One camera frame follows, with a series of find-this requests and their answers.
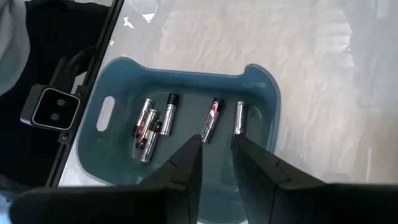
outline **camera lens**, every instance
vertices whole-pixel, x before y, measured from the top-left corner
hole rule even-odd
[[[60,119],[60,115],[57,113],[51,114],[51,120],[58,121]]]
[[[58,106],[64,106],[66,103],[67,103],[67,102],[66,102],[65,100],[63,100],[63,99],[58,99],[58,100],[57,100],[57,105],[58,105]]]

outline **white surface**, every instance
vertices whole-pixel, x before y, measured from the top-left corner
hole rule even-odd
[[[398,183],[393,4],[184,0],[163,28],[138,37],[126,25],[133,24],[126,0],[101,69],[120,56],[151,68],[229,74],[257,63],[282,92],[279,157],[327,182]],[[60,185],[96,184],[74,145]]]

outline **person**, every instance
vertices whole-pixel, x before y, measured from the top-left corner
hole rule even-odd
[[[19,115],[36,84],[48,85],[58,61],[95,46],[109,7],[67,0],[0,0],[0,194],[44,186],[58,150],[56,131]],[[82,71],[88,62],[80,65]]]

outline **battery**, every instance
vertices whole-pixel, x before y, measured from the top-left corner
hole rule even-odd
[[[139,113],[137,124],[134,126],[134,129],[132,130],[132,135],[135,138],[139,136],[138,135],[139,128],[145,125],[146,119],[148,118],[149,115],[149,110],[152,108],[152,105],[153,101],[149,98],[146,98],[144,106],[142,107],[141,112]]]
[[[152,126],[152,124],[155,122],[156,117],[157,117],[157,110],[149,109],[149,114],[148,114],[147,119],[145,120],[145,124],[143,126],[141,126],[138,130],[138,137],[136,139],[137,146],[142,144],[141,142],[145,141],[146,132]]]
[[[177,109],[179,99],[180,97],[177,94],[169,94],[169,98],[167,99],[166,115],[163,121],[162,129],[160,130],[160,134],[163,136],[170,135],[174,120],[174,114],[175,110]]]
[[[238,101],[235,106],[234,134],[243,134],[246,132],[247,120],[247,106],[243,101]]]
[[[144,152],[141,156],[141,162],[149,163],[152,159],[152,155],[154,154],[156,142],[159,138],[159,131],[162,123],[160,121],[155,121],[152,126],[149,128],[146,136],[146,143],[144,146]]]
[[[220,116],[221,111],[223,110],[223,106],[224,101],[222,99],[214,98],[210,107],[210,112],[206,118],[205,125],[200,134],[202,142],[208,142],[210,140],[217,119]]]

